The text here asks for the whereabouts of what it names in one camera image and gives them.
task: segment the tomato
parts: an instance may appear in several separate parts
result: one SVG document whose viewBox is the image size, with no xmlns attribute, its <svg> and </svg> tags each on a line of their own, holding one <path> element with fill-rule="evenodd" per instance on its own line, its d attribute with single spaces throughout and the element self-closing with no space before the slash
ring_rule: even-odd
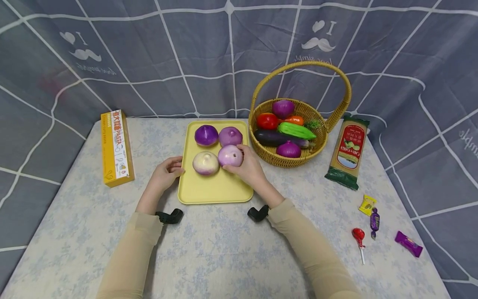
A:
<svg viewBox="0 0 478 299">
<path fill-rule="evenodd" d="M 295 124 L 298 124 L 299 126 L 304 125 L 304 119 L 302 118 L 302 116 L 299 116 L 299 115 L 289 116 L 288 118 L 284 120 L 284 122 L 295 123 Z"/>
<path fill-rule="evenodd" d="M 257 117 L 257 126 L 265 130 L 275 130 L 279 125 L 277 116 L 273 113 L 261 113 Z"/>
</svg>

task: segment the lollipop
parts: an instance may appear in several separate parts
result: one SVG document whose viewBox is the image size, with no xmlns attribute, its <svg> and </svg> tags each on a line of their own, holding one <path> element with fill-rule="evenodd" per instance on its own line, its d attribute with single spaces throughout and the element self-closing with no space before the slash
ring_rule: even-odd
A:
<svg viewBox="0 0 478 299">
<path fill-rule="evenodd" d="M 365 246 L 362 244 L 363 238 L 365 238 L 365 233 L 360 228 L 354 228 L 352 230 L 352 236 L 354 236 L 355 240 L 359 244 L 358 247 L 360 249 L 360 256 L 362 257 L 362 265 L 365 265 L 365 258 L 363 257 L 363 249 Z"/>
</svg>

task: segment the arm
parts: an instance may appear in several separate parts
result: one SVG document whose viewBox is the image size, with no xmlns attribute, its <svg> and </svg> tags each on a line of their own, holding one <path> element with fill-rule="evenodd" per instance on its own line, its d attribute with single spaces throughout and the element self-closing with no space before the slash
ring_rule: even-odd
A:
<svg viewBox="0 0 478 299">
<path fill-rule="evenodd" d="M 268 220 L 289 241 L 305 273 L 312 282 L 318 299 L 358 299 L 359 291 L 328 240 L 285 199 L 266 179 L 255 154 L 244 145 L 240 167 L 225 169 L 240 176 L 249 184 L 269 208 Z"/>
<path fill-rule="evenodd" d="M 184 172 L 181 160 L 169 158 L 154 170 L 106 267 L 97 299 L 142 298 L 151 252 L 163 228 L 156 207 L 163 192 Z"/>
</svg>

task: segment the hand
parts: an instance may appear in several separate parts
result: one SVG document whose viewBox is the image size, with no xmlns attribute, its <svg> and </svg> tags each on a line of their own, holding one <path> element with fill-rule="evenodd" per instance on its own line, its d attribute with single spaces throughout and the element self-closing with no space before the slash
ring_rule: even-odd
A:
<svg viewBox="0 0 478 299">
<path fill-rule="evenodd" d="M 184 173 L 184 169 L 181 168 L 182 160 L 182 156 L 171 157 L 156 166 L 136 207 L 137 212 L 150 215 L 156 213 L 156 206 L 161 195 L 174 183 L 177 177 Z"/>
<path fill-rule="evenodd" d="M 237 147 L 244 153 L 242 165 L 239 167 L 224 165 L 223 168 L 239 176 L 246 184 L 256 189 L 260 184 L 267 182 L 262 166 L 259 163 L 259 158 L 247 145 L 238 144 Z"/>
<path fill-rule="evenodd" d="M 239 167 L 224 165 L 223 168 L 239 176 L 246 184 L 251 186 L 270 209 L 280 205 L 285 200 L 284 196 L 267 180 L 256 153 L 247 145 L 238 144 L 237 147 L 244 153 L 242 165 Z"/>
</svg>

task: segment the onion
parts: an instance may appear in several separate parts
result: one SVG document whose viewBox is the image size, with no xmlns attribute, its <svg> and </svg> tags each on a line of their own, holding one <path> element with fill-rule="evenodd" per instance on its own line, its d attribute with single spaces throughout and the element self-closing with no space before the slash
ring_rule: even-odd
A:
<svg viewBox="0 0 478 299">
<path fill-rule="evenodd" d="M 200 175 L 210 176 L 219 170 L 219 162 L 215 154 L 204 151 L 194 157 L 193 168 Z"/>
<path fill-rule="evenodd" d="M 300 157 L 300 147 L 290 140 L 278 146 L 275 152 L 278 155 L 288 157 L 288 158 Z"/>
<path fill-rule="evenodd" d="M 217 142 L 219 134 L 215 127 L 208 124 L 200 126 L 194 133 L 194 140 L 201 146 L 210 146 Z"/>
<path fill-rule="evenodd" d="M 289 100 L 280 100 L 272 104 L 272 112 L 281 120 L 285 120 L 294 113 L 295 105 Z"/>
<path fill-rule="evenodd" d="M 232 144 L 238 145 L 242 143 L 242 133 L 234 127 L 226 127 L 219 133 L 219 143 L 222 147 Z"/>
<path fill-rule="evenodd" d="M 238 149 L 235 145 L 226 145 L 219 150 L 217 159 L 221 166 L 232 165 L 239 167 L 242 164 L 244 156 L 242 151 Z"/>
</svg>

